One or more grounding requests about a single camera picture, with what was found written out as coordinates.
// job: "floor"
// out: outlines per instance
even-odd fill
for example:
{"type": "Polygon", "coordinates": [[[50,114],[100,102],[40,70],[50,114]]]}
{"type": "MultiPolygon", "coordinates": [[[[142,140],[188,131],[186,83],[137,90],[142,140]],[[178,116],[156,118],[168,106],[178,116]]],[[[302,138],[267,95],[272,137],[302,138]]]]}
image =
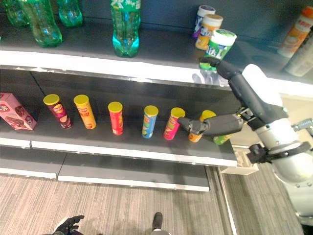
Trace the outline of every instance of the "floor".
{"type": "Polygon", "coordinates": [[[83,214],[84,235],[148,235],[155,212],[163,213],[163,228],[173,235],[231,234],[220,193],[215,183],[203,193],[2,175],[0,234],[50,233],[62,218],[83,214]]]}
{"type": "MultiPolygon", "coordinates": [[[[172,235],[230,235],[218,175],[211,191],[173,191],[0,176],[0,234],[41,235],[83,214],[84,235],[148,235],[155,212],[172,235]]],[[[239,235],[300,235],[284,188],[270,165],[249,176],[223,175],[239,235]]]]}

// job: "red chip can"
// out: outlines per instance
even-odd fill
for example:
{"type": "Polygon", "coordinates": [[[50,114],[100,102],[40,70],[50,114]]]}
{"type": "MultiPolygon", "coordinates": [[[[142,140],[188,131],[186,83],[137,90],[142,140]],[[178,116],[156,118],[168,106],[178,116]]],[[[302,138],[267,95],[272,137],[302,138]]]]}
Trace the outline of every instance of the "red chip can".
{"type": "Polygon", "coordinates": [[[119,136],[123,134],[123,105],[120,102],[111,102],[108,105],[113,134],[119,136]]]}
{"type": "Polygon", "coordinates": [[[44,97],[44,103],[55,116],[63,129],[69,129],[72,126],[69,116],[67,115],[60,98],[57,94],[49,94],[44,97]]]}

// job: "soda bottle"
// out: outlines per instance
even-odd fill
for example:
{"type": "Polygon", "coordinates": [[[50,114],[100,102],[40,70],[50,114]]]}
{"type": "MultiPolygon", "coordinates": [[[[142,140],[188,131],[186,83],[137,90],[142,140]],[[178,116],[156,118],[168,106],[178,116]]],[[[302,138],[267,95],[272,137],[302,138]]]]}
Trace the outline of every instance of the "soda bottle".
{"type": "Polygon", "coordinates": [[[78,0],[57,0],[59,16],[66,27],[81,26],[83,14],[79,9],[78,0]]]}
{"type": "Polygon", "coordinates": [[[19,0],[19,3],[40,46],[57,46],[62,42],[62,35],[54,21],[49,0],[19,0]]]}
{"type": "Polygon", "coordinates": [[[3,0],[6,16],[10,23],[16,27],[23,27],[29,25],[26,15],[22,12],[18,0],[3,0]]]}
{"type": "Polygon", "coordinates": [[[111,0],[113,46],[121,57],[133,57],[139,48],[140,0],[111,0]]]}

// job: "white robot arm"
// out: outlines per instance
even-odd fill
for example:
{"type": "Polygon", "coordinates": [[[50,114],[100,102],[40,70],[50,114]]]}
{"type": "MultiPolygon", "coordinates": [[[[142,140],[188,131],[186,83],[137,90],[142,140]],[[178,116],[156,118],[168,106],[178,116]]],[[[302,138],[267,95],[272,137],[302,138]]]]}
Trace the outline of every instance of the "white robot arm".
{"type": "Polygon", "coordinates": [[[291,125],[278,92],[256,65],[248,65],[241,73],[232,64],[213,57],[202,58],[201,62],[210,63],[228,80],[242,108],[235,115],[208,118],[204,122],[179,118],[179,123],[190,133],[216,136],[238,132],[246,121],[264,144],[250,147],[250,161],[272,164],[304,231],[312,229],[313,154],[310,144],[300,142],[295,132],[304,124],[291,125]]]}

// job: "store shelf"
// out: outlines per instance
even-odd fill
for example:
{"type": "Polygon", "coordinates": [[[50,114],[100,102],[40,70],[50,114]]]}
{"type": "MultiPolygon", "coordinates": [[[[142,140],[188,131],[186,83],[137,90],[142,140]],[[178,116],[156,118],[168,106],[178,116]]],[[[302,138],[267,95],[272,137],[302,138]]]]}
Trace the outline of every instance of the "store shelf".
{"type": "Polygon", "coordinates": [[[110,119],[97,116],[97,127],[88,130],[78,113],[71,116],[74,125],[64,130],[48,109],[40,110],[38,125],[33,131],[15,131],[0,121],[0,138],[30,141],[33,148],[65,152],[116,155],[171,162],[202,165],[236,166],[237,161],[230,142],[222,146],[202,138],[198,143],[188,140],[185,131],[179,130],[172,141],[163,138],[166,122],[157,121],[155,132],[150,139],[141,136],[142,120],[125,118],[124,134],[112,133],[110,119]]]}
{"type": "MultiPolygon", "coordinates": [[[[186,33],[142,29],[140,49],[134,58],[120,58],[112,46],[112,24],[85,23],[83,27],[60,26],[64,42],[58,47],[42,48],[34,41],[29,28],[14,28],[4,23],[0,65],[4,69],[93,75],[105,78],[156,82],[183,86],[208,86],[212,80],[199,70],[204,52],[194,47],[186,33]]],[[[225,60],[240,69],[258,65],[271,78],[270,85],[282,94],[313,97],[313,71],[295,77],[283,70],[288,58],[279,55],[277,44],[241,37],[225,60]]],[[[210,86],[216,89],[229,89],[210,86]]]]}
{"type": "Polygon", "coordinates": [[[205,167],[121,157],[66,156],[60,181],[209,191],[205,167]]]}
{"type": "Polygon", "coordinates": [[[66,153],[0,147],[0,173],[56,179],[66,153]]]}

